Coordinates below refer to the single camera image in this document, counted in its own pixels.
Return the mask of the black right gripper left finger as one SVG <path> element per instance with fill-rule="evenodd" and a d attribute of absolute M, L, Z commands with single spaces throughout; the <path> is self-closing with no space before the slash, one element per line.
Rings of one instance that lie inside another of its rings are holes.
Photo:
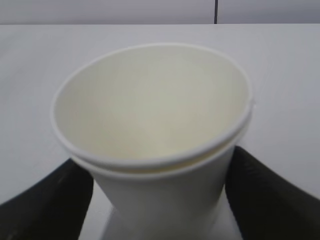
<path fill-rule="evenodd" d="M 2 240 L 77 240 L 94 179 L 67 160 L 41 181 L 0 205 Z"/>

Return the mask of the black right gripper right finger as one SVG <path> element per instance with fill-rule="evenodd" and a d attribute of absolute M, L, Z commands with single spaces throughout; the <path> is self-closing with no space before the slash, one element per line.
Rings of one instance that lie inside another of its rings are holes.
<path fill-rule="evenodd" d="M 318 240 L 320 201 L 245 149 L 234 149 L 225 192 L 244 240 Z"/>

